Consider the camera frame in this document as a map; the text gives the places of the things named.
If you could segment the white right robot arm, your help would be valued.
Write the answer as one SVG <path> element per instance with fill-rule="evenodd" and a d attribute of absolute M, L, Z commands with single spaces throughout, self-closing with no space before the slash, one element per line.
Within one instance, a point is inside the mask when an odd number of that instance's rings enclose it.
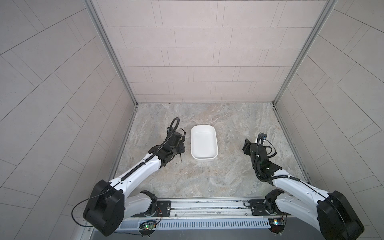
<path fill-rule="evenodd" d="M 245 140 L 242 150 L 250 156 L 257 179 L 275 189 L 263 203 L 250 200 L 245 207 L 281 215 L 282 224 L 288 215 L 294 216 L 314 227 L 326 240 L 356 240 L 365 227 L 348 199 L 338 191 L 330 193 L 305 183 L 271 162 L 277 151 L 272 144 L 264 145 L 266 137 L 259 134 L 255 143 Z"/>

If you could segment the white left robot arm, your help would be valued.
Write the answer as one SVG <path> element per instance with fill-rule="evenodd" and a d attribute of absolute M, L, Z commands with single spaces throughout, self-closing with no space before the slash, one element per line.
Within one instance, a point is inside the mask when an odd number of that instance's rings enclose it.
<path fill-rule="evenodd" d="M 130 170 L 94 186 L 83 212 L 83 218 L 104 236 L 110 236 L 126 218 L 138 214 L 160 215 L 158 198 L 149 191 L 131 196 L 133 190 L 152 173 L 166 166 L 176 155 L 185 152 L 186 133 L 168 129 L 165 141 L 152 147 Z"/>

